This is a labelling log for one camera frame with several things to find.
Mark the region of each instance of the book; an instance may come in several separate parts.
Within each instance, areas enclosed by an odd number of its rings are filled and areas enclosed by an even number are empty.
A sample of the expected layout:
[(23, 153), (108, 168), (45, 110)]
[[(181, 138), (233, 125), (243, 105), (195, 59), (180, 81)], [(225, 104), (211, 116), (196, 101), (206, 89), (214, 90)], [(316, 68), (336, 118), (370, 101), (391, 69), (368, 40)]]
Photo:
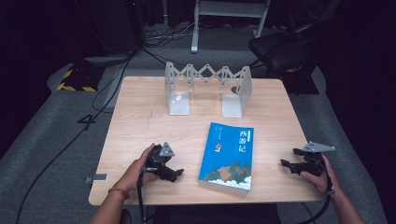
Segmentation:
[(210, 123), (198, 181), (250, 191), (254, 129)]

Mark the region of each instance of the cable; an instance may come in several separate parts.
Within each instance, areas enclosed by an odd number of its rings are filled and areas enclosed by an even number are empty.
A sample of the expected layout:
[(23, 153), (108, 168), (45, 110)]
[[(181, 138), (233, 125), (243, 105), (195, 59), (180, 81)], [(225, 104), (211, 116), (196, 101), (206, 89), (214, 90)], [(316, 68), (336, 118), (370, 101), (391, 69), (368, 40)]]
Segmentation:
[[(128, 65), (128, 63), (131, 61), (132, 57), (128, 60), (128, 62), (125, 64), (125, 66), (122, 69), (122, 73), (121, 73), (121, 78), (120, 81), (116, 87), (116, 89), (119, 88), (120, 83), (122, 81), (122, 76), (125, 72), (125, 68)], [(92, 119), (90, 119), (87, 124), (78, 132), (78, 134), (76, 134), (76, 136), (44, 167), (44, 169), (35, 177), (35, 180), (32, 182), (32, 184), (29, 186), (28, 190), (25, 192), (21, 204), (20, 204), (20, 208), (18, 209), (18, 213), (17, 213), (17, 218), (15, 223), (18, 224), (20, 222), (20, 217), (21, 217), (21, 212), (22, 212), (22, 208), (24, 205), (24, 202), (26, 201), (27, 196), (29, 195), (30, 191), (32, 190), (33, 186), (35, 185), (35, 183), (37, 182), (37, 180), (47, 171), (47, 169), (56, 161), (56, 159), (58, 159), (78, 138), (79, 136), (85, 131), (85, 129), (90, 126), (92, 124), (92, 122), (103, 112), (103, 110), (107, 107), (107, 105), (110, 103), (110, 101), (113, 99), (113, 97), (115, 96), (116, 92), (114, 91), (113, 94), (111, 95), (110, 99), (108, 99), (107, 103), (102, 107), (101, 110), (99, 110)]]
[(165, 57), (163, 57), (163, 56), (161, 56), (161, 55), (158, 55), (158, 54), (152, 54), (152, 56), (165, 59), (165, 60), (168, 61), (168, 62), (177, 63), (178, 65), (181, 65), (181, 66), (184, 66), (184, 67), (187, 66), (187, 65), (184, 64), (184, 63), (179, 63), (179, 62), (177, 62), (177, 61), (175, 61), (175, 60), (165, 58)]
[(326, 197), (326, 202), (323, 204), (323, 207), (320, 209), (320, 211), (314, 217), (311, 217), (307, 221), (300, 222), (299, 224), (308, 224), (308, 223), (314, 222), (315, 220), (317, 220), (319, 217), (321, 217), (323, 215), (323, 213), (329, 207), (329, 204), (330, 204), (330, 195), (328, 195)]
[(151, 52), (149, 52), (148, 50), (146, 50), (143, 46), (140, 47), (143, 51), (145, 51), (147, 54), (151, 55), (152, 57), (154, 57), (158, 62), (162, 63), (163, 65), (166, 65), (166, 63), (164, 63), (163, 61), (161, 61), (159, 58), (157, 58), (154, 54), (152, 54)]
[(311, 209), (309, 209), (309, 207), (306, 205), (306, 203), (301, 203), (301, 204), (304, 206), (305, 210), (308, 212), (309, 216), (312, 218), (313, 215), (312, 215)]
[[(149, 160), (149, 157), (146, 157), (145, 162), (143, 163), (145, 166)], [(139, 210), (140, 210), (140, 220), (142, 223), (146, 223), (147, 219), (145, 218), (145, 212), (143, 210), (143, 195), (142, 195), (142, 187), (143, 187), (143, 175), (145, 174), (146, 169), (143, 169), (143, 167), (139, 171), (139, 177), (137, 178), (137, 199), (139, 201)]]
[[(111, 79), (111, 81), (109, 81), (95, 96), (95, 98), (93, 98), (92, 100), (92, 108), (95, 109), (96, 111), (100, 111), (100, 109), (96, 108), (96, 106), (94, 105), (96, 98), (99, 96), (100, 93), (102, 93), (102, 91), (104, 91), (111, 83), (113, 83), (114, 80), (117, 79), (117, 77), (119, 76), (120, 73), (120, 69), (122, 68), (123, 64), (119, 67), (119, 69), (117, 69), (117, 74), (113, 77), (113, 79)], [(112, 114), (113, 112), (111, 111), (102, 111), (103, 113), (107, 113), (107, 114)]]
[(167, 34), (167, 31), (169, 31), (169, 29), (167, 29), (165, 32), (163, 32), (161, 35), (155, 35), (149, 38), (146, 38), (147, 40), (154, 40), (154, 39), (159, 39), (157, 44), (147, 44), (146, 47), (147, 48), (157, 48), (157, 47), (163, 47), (165, 45), (167, 45), (168, 43), (170, 43), (172, 40), (179, 40), (182, 39), (184, 37), (186, 37), (187, 35), (192, 35), (193, 33), (188, 33), (188, 34), (184, 34), (186, 31), (189, 31), (190, 29), (193, 29), (193, 25), (195, 24), (195, 22), (191, 23), (190, 25), (188, 25), (185, 28), (179, 28), (179, 29), (183, 29), (180, 33), (176, 32), (176, 29), (170, 33)]

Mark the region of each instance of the chair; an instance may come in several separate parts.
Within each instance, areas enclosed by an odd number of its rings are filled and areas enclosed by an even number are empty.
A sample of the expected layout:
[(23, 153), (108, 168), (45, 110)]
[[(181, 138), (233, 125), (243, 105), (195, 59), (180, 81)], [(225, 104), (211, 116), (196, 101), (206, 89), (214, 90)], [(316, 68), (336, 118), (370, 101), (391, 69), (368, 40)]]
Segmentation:
[(249, 66), (250, 69), (265, 65), (265, 77), (275, 74), (279, 78), (285, 72), (293, 72), (300, 76), (303, 85), (316, 66), (313, 49), (327, 22), (314, 21), (290, 33), (277, 32), (251, 39), (248, 47), (258, 59)]
[(294, 30), (312, 21), (328, 19), (337, 8), (339, 0), (287, 0), (290, 29)]

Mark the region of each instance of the bracelet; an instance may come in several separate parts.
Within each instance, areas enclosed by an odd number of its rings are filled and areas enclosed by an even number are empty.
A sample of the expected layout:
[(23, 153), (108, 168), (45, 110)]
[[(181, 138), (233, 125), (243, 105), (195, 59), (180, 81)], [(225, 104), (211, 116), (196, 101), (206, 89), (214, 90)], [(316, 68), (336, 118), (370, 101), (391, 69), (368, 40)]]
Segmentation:
[(131, 198), (131, 194), (129, 194), (128, 192), (126, 192), (126, 191), (123, 190), (123, 189), (118, 189), (118, 188), (115, 188), (115, 187), (109, 189), (109, 190), (108, 190), (108, 193), (111, 192), (111, 191), (113, 191), (113, 190), (116, 190), (116, 191), (118, 191), (119, 193), (121, 193), (125, 200), (128, 200), (128, 199)]

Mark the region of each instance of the dark curtain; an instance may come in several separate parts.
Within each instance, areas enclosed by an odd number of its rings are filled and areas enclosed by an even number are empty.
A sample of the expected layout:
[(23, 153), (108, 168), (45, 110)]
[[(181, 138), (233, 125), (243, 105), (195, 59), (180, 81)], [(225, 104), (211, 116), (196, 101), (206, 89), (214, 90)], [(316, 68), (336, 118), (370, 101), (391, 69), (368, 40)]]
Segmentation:
[(163, 24), (163, 0), (145, 0), (143, 4), (143, 20), (148, 26)]
[(67, 63), (52, 24), (40, 4), (0, 6), (0, 159), (50, 95), (48, 77)]
[(396, 223), (389, 178), (396, 158), (395, 8), (390, 0), (342, 1), (318, 57), (334, 113), (376, 184), (388, 223)]
[(179, 23), (194, 22), (195, 0), (166, 0), (168, 24), (177, 26)]

